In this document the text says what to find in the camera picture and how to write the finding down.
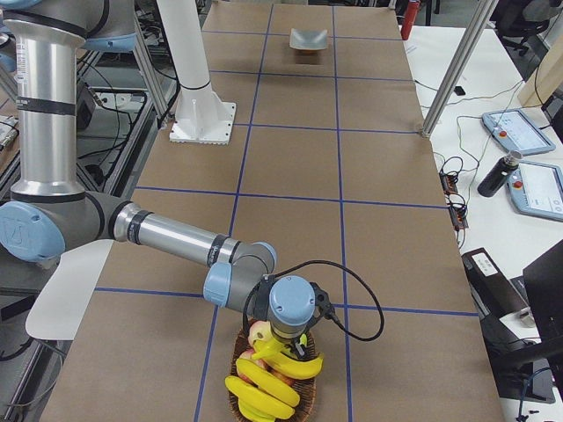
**white sticker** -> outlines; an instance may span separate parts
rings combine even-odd
[[[18,43],[16,45],[16,64],[18,67],[18,74],[16,75],[16,81],[19,84],[25,84],[27,82],[27,52],[26,45],[23,43]]]
[[[473,255],[473,260],[475,261],[475,264],[477,264],[481,272],[485,275],[485,277],[489,277],[498,273],[493,263],[489,260],[485,253],[481,252],[477,255]]]

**black bottle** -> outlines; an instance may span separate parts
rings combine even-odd
[[[522,160],[522,154],[518,151],[510,151],[489,171],[479,184],[477,191],[487,198],[493,196],[502,185],[507,183],[508,177],[518,168],[520,160]]]

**basket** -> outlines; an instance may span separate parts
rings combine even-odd
[[[230,362],[230,374],[237,374],[236,361],[238,356],[246,350],[250,349],[248,345],[248,339],[241,329],[238,332],[237,340],[235,341],[235,350],[232,354],[232,359]],[[305,347],[305,360],[315,359],[317,355],[315,354],[315,341],[310,332],[307,333],[307,347]],[[286,419],[288,422],[305,422],[312,413],[313,404],[315,403],[315,395],[317,392],[315,378],[309,380],[296,380],[292,388],[301,397],[299,405],[295,408],[295,414]],[[237,422],[248,422],[238,409],[238,398],[231,392],[229,392],[229,407],[232,413],[235,415]]]

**white table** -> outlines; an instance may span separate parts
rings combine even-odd
[[[464,29],[416,26],[411,37],[405,43],[407,57],[413,78],[430,87],[438,88],[461,40]],[[490,97],[517,85],[520,81],[514,64],[508,57],[502,44],[492,30],[485,30],[472,58],[467,64],[458,84],[464,87],[465,97],[452,94],[450,102],[461,98]],[[457,105],[448,105],[431,136],[434,151],[444,155],[460,156],[464,159],[464,168],[474,168],[475,161],[459,148],[456,119],[459,115],[481,116],[485,112],[504,110],[507,107],[520,106],[514,90],[505,92],[495,98],[463,101]],[[417,85],[420,104],[430,106],[435,92]],[[525,109],[540,127],[548,124],[539,109]],[[462,140],[465,149],[476,157],[480,157],[488,139],[488,132],[480,120],[461,119]],[[530,161],[556,164],[563,168],[563,146],[551,128],[545,133],[557,144],[557,148],[548,154],[528,156]],[[506,152],[491,139],[481,161],[477,176],[471,184],[474,172],[462,173],[457,183],[459,192],[469,199],[468,223],[466,239],[461,253],[484,247],[504,274],[513,278],[522,275],[522,269],[542,253],[563,238],[563,222],[519,215],[511,205],[507,190],[502,188],[493,198],[481,197],[477,192],[479,182],[485,177],[496,161]],[[438,168],[442,159],[437,157]],[[458,162],[451,163],[446,170],[457,170]],[[502,321],[517,336],[536,337],[537,330],[525,328],[517,316],[509,315]],[[530,415],[529,422],[560,420],[563,414],[563,403],[556,392],[558,402],[549,404],[524,403],[524,415],[528,410],[540,410]],[[514,421],[518,413],[518,401],[502,399],[507,421]]]

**computer monitor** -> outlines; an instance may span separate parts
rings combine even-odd
[[[510,369],[521,374],[526,366],[528,369],[525,373],[530,375],[531,370],[537,369],[538,362],[547,360],[559,393],[563,396],[563,241],[527,266],[523,270],[523,278],[542,342],[528,346],[521,342],[516,350],[497,354],[491,360],[491,365],[495,375]],[[544,383],[549,381],[551,385],[550,373],[544,374],[549,375],[547,380],[543,377]]]

